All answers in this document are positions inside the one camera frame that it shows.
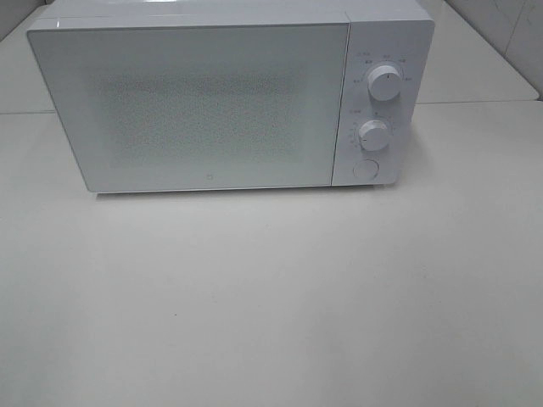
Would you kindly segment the round white door button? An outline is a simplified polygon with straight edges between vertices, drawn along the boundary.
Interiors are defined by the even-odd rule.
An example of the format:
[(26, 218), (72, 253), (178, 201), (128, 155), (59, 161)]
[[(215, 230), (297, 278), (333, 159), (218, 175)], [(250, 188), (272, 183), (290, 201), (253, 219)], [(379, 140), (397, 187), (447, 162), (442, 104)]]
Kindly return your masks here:
[(372, 159), (363, 159), (353, 168), (353, 175), (357, 180), (369, 182), (373, 180), (379, 172), (379, 164)]

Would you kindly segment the white timer knob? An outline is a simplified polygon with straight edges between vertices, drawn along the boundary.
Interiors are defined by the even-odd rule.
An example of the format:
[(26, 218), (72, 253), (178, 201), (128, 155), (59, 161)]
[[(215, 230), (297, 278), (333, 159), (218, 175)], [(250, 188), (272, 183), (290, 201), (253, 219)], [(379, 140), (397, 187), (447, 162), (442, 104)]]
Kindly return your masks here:
[(361, 147), (369, 152), (386, 148), (391, 140), (392, 131), (381, 120), (369, 120), (358, 130)]

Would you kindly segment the white microwave door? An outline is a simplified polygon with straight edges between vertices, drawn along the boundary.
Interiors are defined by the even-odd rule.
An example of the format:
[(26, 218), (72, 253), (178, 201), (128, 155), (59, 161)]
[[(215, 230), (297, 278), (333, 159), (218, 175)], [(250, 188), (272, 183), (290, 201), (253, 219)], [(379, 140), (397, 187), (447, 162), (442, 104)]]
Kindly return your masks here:
[(348, 27), (30, 31), (87, 189), (332, 180)]

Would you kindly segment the white microwave oven body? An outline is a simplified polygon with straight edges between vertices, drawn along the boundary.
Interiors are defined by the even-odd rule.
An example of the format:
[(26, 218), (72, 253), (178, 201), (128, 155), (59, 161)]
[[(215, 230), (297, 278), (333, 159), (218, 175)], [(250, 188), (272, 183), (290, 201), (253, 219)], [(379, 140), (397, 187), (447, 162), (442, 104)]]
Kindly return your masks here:
[[(30, 31), (199, 28), (270, 25), (345, 24), (348, 36), (332, 180), (326, 186), (394, 183), (411, 137), (411, 119), (434, 21), (415, 1), (57, 1)], [(400, 94), (375, 100), (367, 87), (369, 70), (393, 64), (401, 73)], [(392, 131), (389, 145), (369, 152), (361, 147), (359, 128), (381, 120)], [(378, 175), (357, 180), (354, 166), (378, 162)]]

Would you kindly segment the upper white power knob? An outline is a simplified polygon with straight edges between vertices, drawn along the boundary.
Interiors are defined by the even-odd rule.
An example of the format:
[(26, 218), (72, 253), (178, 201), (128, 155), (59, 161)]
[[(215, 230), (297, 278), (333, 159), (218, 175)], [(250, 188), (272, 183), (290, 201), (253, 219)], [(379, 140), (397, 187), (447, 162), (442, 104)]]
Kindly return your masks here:
[(370, 95), (379, 102), (387, 102), (400, 94), (402, 76), (391, 63), (382, 63), (371, 68), (367, 74)]

